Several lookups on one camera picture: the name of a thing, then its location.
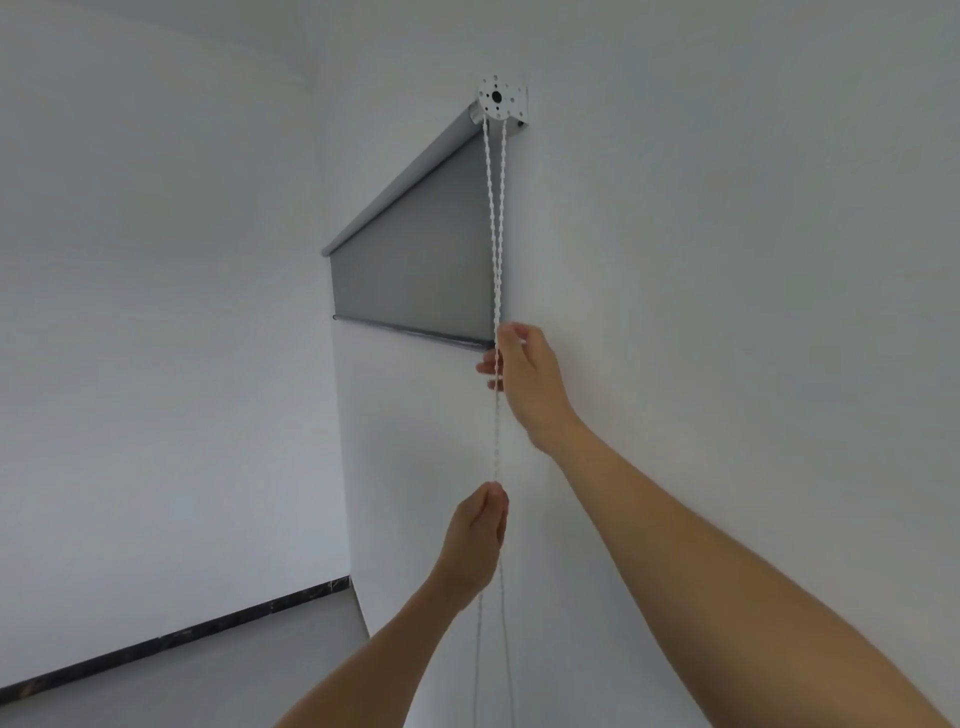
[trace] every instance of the white bracket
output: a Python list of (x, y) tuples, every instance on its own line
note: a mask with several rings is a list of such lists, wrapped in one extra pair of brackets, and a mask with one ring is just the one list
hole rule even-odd
[(478, 111), (482, 110), (490, 119), (513, 119), (520, 127), (530, 123), (524, 82), (501, 75), (488, 76), (480, 82), (476, 100)]

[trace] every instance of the person's left hand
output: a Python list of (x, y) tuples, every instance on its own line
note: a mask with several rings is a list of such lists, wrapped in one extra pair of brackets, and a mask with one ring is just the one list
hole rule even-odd
[(484, 483), (457, 506), (430, 578), (466, 609), (493, 579), (507, 530), (510, 499), (499, 483)]

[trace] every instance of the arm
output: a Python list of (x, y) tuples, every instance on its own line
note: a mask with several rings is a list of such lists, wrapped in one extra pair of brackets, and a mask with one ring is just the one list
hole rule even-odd
[[(564, 471), (713, 725), (949, 728), (856, 630), (590, 432), (538, 329), (498, 335), (517, 419)], [(477, 369), (493, 374), (491, 353)]]
[(497, 483), (485, 483), (461, 503), (423, 586), (276, 728), (401, 728), (441, 637), (493, 578), (508, 508)]

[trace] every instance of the person's right hand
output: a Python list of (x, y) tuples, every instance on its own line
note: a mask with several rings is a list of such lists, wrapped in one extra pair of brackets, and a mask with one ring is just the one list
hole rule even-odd
[[(501, 391), (514, 416), (527, 430), (535, 448), (549, 452), (580, 419), (570, 404), (560, 374), (560, 363), (543, 332), (526, 324), (503, 324), (497, 331), (500, 343)], [(484, 354), (477, 372), (495, 376), (494, 354)], [(487, 386), (492, 389), (495, 380)]]

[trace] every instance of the skirting board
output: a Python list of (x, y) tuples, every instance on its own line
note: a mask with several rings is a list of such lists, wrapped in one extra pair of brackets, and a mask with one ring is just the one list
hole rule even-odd
[(31, 678), (30, 680), (8, 685), (6, 688), (0, 688), (0, 705), (14, 703), (17, 700), (23, 700), (31, 695), (49, 691), (53, 688), (59, 688), (62, 685), (83, 680), (85, 677), (106, 672), (115, 667), (128, 665), (137, 660), (142, 660), (145, 657), (156, 655), (159, 652), (195, 642), (204, 637), (224, 632), (232, 627), (238, 627), (241, 624), (246, 624), (255, 619), (267, 617), (268, 615), (273, 615), (285, 609), (297, 607), (308, 601), (319, 599), (322, 596), (336, 594), (349, 588), (350, 577), (344, 576), (343, 578), (334, 579), (333, 581), (328, 581), (325, 584), (319, 584), (300, 592), (294, 592), (287, 596), (265, 601), (262, 604), (257, 604), (247, 609), (241, 609), (239, 612), (234, 612), (225, 617), (211, 619), (201, 624), (178, 630), (177, 632), (171, 632), (169, 635), (164, 635), (163, 637), (156, 637), (140, 644), (114, 650), (106, 655), (94, 657), (91, 660), (85, 660), (76, 665), (63, 667), (53, 672), (48, 672), (45, 675)]

